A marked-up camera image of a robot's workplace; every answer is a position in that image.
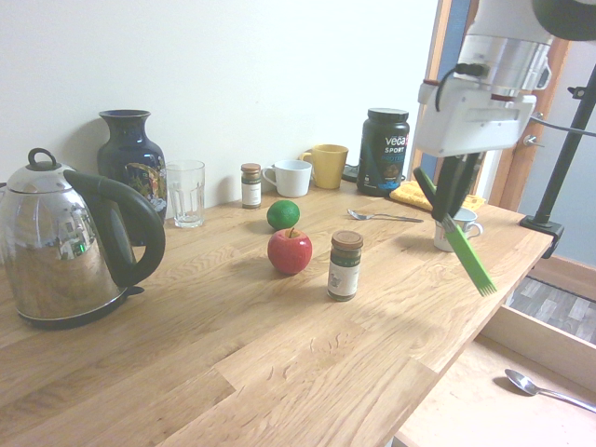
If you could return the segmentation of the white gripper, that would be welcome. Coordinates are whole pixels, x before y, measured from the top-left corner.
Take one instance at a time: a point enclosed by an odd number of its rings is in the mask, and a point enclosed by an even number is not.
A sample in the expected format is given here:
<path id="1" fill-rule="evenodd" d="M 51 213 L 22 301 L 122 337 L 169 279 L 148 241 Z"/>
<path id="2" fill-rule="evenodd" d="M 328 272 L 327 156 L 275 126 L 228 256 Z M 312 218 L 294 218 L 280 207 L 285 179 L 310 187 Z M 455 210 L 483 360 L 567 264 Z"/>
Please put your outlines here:
<path id="1" fill-rule="evenodd" d="M 432 210 L 433 219 L 442 221 L 462 207 L 483 159 L 480 152 L 508 149 L 521 137 L 536 97 L 520 95 L 502 101 L 477 83 L 450 78 L 443 86 L 423 81 L 418 101 L 425 111 L 414 147 L 432 156 L 447 156 Z"/>

